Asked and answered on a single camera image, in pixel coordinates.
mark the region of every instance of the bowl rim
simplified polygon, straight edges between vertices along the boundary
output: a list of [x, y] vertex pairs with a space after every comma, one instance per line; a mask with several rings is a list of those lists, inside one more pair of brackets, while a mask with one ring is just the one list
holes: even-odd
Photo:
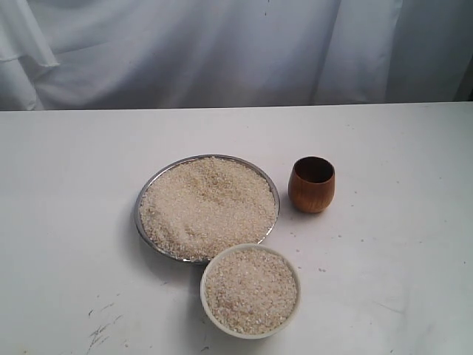
[[[289, 269], [292, 272], [294, 282], [296, 283], [296, 290], [297, 290], [297, 295], [296, 295], [296, 303], [294, 303], [293, 310], [289, 317], [277, 328], [274, 328], [272, 331], [269, 331], [267, 333], [263, 334], [241, 334], [236, 331], [232, 331], [231, 329], [226, 328], [223, 324], [221, 324], [218, 319], [212, 314], [210, 308], [208, 307], [207, 303], [207, 296], [205, 295], [205, 282], [207, 280], [207, 275], [209, 271], [225, 256], [238, 251], [238, 250], [244, 250], [244, 249], [263, 249], [271, 254], [277, 255], [279, 257], [282, 257], [284, 261], [286, 262], [286, 265], [289, 267]], [[281, 253], [278, 251], [275, 251], [271, 248], [268, 248], [267, 246], [261, 246], [260, 244], [239, 244], [236, 246], [232, 246], [230, 248], [227, 248], [226, 250], [220, 252], [212, 261], [207, 265], [207, 267], [204, 270], [204, 273], [202, 275], [202, 279], [200, 280], [200, 300], [202, 302], [202, 306], [204, 308], [205, 313], [207, 314], [207, 317], [215, 324], [215, 326], [218, 327], [221, 331], [225, 332], [228, 335], [231, 335], [233, 337], [237, 337], [240, 339], [263, 339], [266, 337], [270, 337], [274, 335], [275, 333], [278, 333], [282, 329], [286, 328], [287, 325], [293, 320], [293, 318], [296, 316], [296, 313], [299, 309], [299, 304], [301, 302], [301, 282], [299, 279], [299, 275], [297, 273], [296, 268], [294, 268], [294, 265]]]
[[141, 207], [141, 201], [143, 199], [143, 196], [146, 192], [146, 190], [150, 187], [150, 185], [153, 184], [153, 182], [155, 182], [161, 175], [163, 175], [164, 173], [168, 172], [169, 170], [175, 168], [176, 166], [180, 165], [180, 164], [184, 164], [184, 163], [189, 163], [191, 161], [194, 161], [194, 160], [199, 160], [199, 159], [203, 159], [203, 158], [218, 158], [218, 159], [223, 159], [223, 160], [231, 160], [231, 161], [235, 161], [237, 163], [240, 163], [242, 164], [243, 166], [246, 166], [248, 167], [249, 169], [252, 169], [253, 171], [255, 171], [255, 173], [257, 173], [259, 176], [261, 176], [262, 178], [264, 178], [266, 180], [266, 182], [268, 183], [269, 185], [269, 188], [270, 188], [270, 191], [273, 195], [273, 199], [274, 199], [274, 210], [275, 210], [275, 213], [276, 213], [276, 218], [274, 220], [274, 223], [273, 225], [268, 229], [268, 231], [266, 232], [265, 235], [263, 235], [260, 239], [260, 241], [258, 242], [258, 244], [260, 244], [270, 233], [271, 231], [273, 230], [274, 226], [276, 225], [276, 222], [278, 220], [278, 216], [279, 216], [279, 209], [280, 209], [280, 201], [279, 201], [279, 193], [278, 193], [278, 190], [276, 188], [276, 185], [274, 184], [274, 182], [271, 180], [271, 178], [268, 176], [268, 174], [266, 174], [263, 170], [261, 170], [258, 166], [250, 163], [249, 161], [246, 161], [246, 160], [243, 160], [241, 158], [237, 158], [237, 157], [234, 157], [234, 156], [231, 156], [231, 155], [221, 155], [221, 154], [205, 154], [205, 155], [194, 155], [192, 157], [188, 157], [188, 158], [183, 158], [183, 159], [180, 159], [180, 160], [177, 160], [173, 163], [170, 163], [168, 166], [165, 166], [164, 168], [162, 168], [160, 171], [158, 171], [156, 174], [154, 174], [153, 176], [151, 176], [148, 181], [145, 183], [145, 185], [143, 186], [143, 188], [141, 189], [140, 193], [138, 194], [138, 197], [136, 199], [136, 202], [135, 202], [135, 207], [134, 207], [134, 211], [133, 211], [133, 217], [134, 217], [134, 220], [135, 220], [135, 225], [136, 225], [136, 228], [138, 230], [138, 234], [141, 236], [141, 238], [144, 240], [144, 242], [150, 246], [154, 251], [156, 251], [157, 253], [160, 253], [166, 257], [169, 257], [173, 260], [176, 260], [176, 261], [179, 261], [181, 263], [191, 263], [191, 264], [196, 264], [196, 265], [206, 265], [210, 262], [210, 260], [190, 260], [190, 259], [181, 259], [181, 258], [178, 258], [178, 257], [175, 257], [174, 255], [170, 254], [169, 252], [167, 252], [165, 249], [163, 248], [160, 248], [158, 245], [156, 245], [156, 243], [154, 243], [151, 238], [148, 237], [148, 235], [146, 234], [145, 232], [145, 229], [144, 229], [144, 226], [143, 226], [143, 222], [141, 220], [141, 215], [140, 215], [140, 207]]

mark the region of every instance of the stainless steel plate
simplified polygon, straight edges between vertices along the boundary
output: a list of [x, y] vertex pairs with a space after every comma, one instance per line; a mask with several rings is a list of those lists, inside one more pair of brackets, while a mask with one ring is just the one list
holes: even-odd
[[211, 155], [196, 155], [195, 157], [190, 157], [186, 159], [182, 159], [179, 161], [176, 161], [170, 165], [168, 165], [166, 168], [161, 169], [159, 172], [157, 172], [151, 179], [148, 180], [148, 182], [145, 184], [145, 186], [141, 189], [140, 194], [138, 195], [138, 199], [136, 200], [135, 204], [135, 224], [138, 229], [138, 232], [140, 233], [140, 236], [144, 239], [146, 244], [151, 246], [155, 251], [158, 253], [161, 253], [162, 255], [166, 255], [167, 257], [170, 257], [171, 259], [183, 262], [183, 263], [193, 263], [193, 264], [207, 264], [210, 260], [189, 260], [189, 259], [180, 259], [177, 258], [166, 250], [160, 248], [158, 245], [156, 245], [146, 234], [145, 229], [143, 227], [143, 223], [141, 221], [141, 216], [140, 216], [140, 207], [141, 207], [141, 200], [143, 199], [143, 195], [145, 194], [146, 190], [150, 187], [150, 185], [156, 181], [156, 179], [159, 178], [162, 174], [167, 172], [168, 170], [173, 169], [174, 167], [183, 164], [183, 163], [188, 163], [189, 161], [197, 160], [197, 159], [202, 159], [202, 158], [219, 158], [219, 159], [225, 159], [225, 160], [232, 160], [236, 161], [237, 163], [240, 163], [244, 166], [247, 166], [248, 168], [254, 170], [258, 175], [262, 176], [269, 184], [270, 191], [273, 194], [274, 197], [274, 209], [276, 211], [276, 219], [274, 220], [273, 225], [268, 229], [265, 235], [262, 236], [261, 240], [258, 242], [260, 244], [273, 230], [274, 224], [277, 221], [278, 215], [279, 215], [279, 195], [278, 191], [276, 189], [276, 186], [274, 185], [274, 182], [269, 178], [269, 176], [266, 175], [265, 172], [263, 172], [258, 166], [253, 165], [252, 163], [247, 162], [246, 160], [240, 159], [240, 158], [235, 158], [231, 157], [228, 155], [217, 155], [217, 154], [211, 154]]

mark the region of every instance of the uncooked rice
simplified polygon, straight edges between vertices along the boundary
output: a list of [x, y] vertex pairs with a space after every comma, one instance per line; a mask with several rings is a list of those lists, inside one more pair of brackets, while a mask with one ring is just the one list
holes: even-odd
[[225, 255], [205, 281], [208, 307], [226, 328], [241, 334], [264, 334], [292, 313], [297, 289], [285, 260], [249, 248]]
[[268, 182], [234, 160], [201, 158], [161, 175], [146, 190], [140, 217], [170, 255], [210, 260], [226, 248], [258, 243], [276, 221]]

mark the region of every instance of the plate of rice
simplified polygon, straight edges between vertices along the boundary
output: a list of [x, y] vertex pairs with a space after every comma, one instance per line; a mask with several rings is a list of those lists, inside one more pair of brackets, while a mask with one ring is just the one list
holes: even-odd
[[135, 224], [155, 251], [206, 264], [232, 246], [261, 243], [278, 213], [276, 186], [259, 167], [227, 155], [198, 155], [148, 180], [135, 204]]

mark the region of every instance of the white bowl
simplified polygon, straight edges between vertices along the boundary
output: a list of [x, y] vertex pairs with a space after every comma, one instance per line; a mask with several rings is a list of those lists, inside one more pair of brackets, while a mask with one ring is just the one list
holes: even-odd
[[[230, 254], [230, 253], [233, 253], [235, 251], [238, 251], [238, 250], [243, 250], [243, 249], [251, 249], [251, 248], [254, 248], [254, 249], [263, 249], [263, 250], [266, 250], [268, 252], [270, 252], [271, 254], [275, 254], [275, 255], [278, 255], [280, 257], [282, 257], [285, 262], [287, 263], [287, 266], [289, 267], [289, 269], [291, 270], [292, 274], [293, 274], [293, 278], [294, 278], [294, 282], [296, 283], [296, 290], [297, 290], [297, 297], [296, 297], [296, 303], [294, 304], [294, 308], [292, 310], [292, 313], [290, 314], [290, 316], [277, 328], [274, 328], [272, 331], [269, 331], [267, 333], [263, 333], [263, 334], [241, 334], [241, 333], [238, 333], [236, 331], [232, 331], [231, 329], [228, 329], [226, 328], [222, 323], [220, 323], [217, 318], [215, 318], [215, 316], [212, 314], [210, 308], [208, 307], [208, 303], [207, 303], [207, 297], [205, 295], [205, 283], [207, 281], [207, 274], [209, 273], [209, 271], [226, 255]], [[277, 251], [274, 251], [273, 249], [271, 248], [268, 248], [266, 246], [261, 246], [261, 245], [258, 245], [258, 244], [239, 244], [238, 246], [232, 246], [231, 248], [228, 248], [224, 251], [222, 251], [220, 254], [218, 254], [207, 266], [207, 268], [205, 269], [204, 271], [204, 274], [202, 275], [202, 279], [200, 281], [200, 299], [202, 300], [202, 305], [204, 307], [204, 311], [207, 313], [207, 316], [208, 318], [210, 318], [210, 320], [213, 322], [213, 324], [215, 324], [215, 326], [217, 326], [219, 329], [221, 329], [222, 331], [224, 331], [226, 334], [229, 334], [233, 337], [237, 337], [237, 338], [241, 338], [241, 339], [262, 339], [262, 338], [266, 338], [266, 337], [270, 337], [271, 335], [274, 335], [276, 334], [278, 331], [281, 331], [283, 328], [285, 328], [289, 323], [290, 321], [294, 318], [295, 314], [296, 314], [296, 311], [297, 311], [297, 308], [299, 308], [299, 303], [300, 303], [300, 299], [301, 299], [301, 283], [299, 281], [299, 276], [297, 275], [297, 271], [296, 269], [293, 267], [293, 265], [284, 257], [284, 255], [281, 255], [280, 253], [278, 253]]]

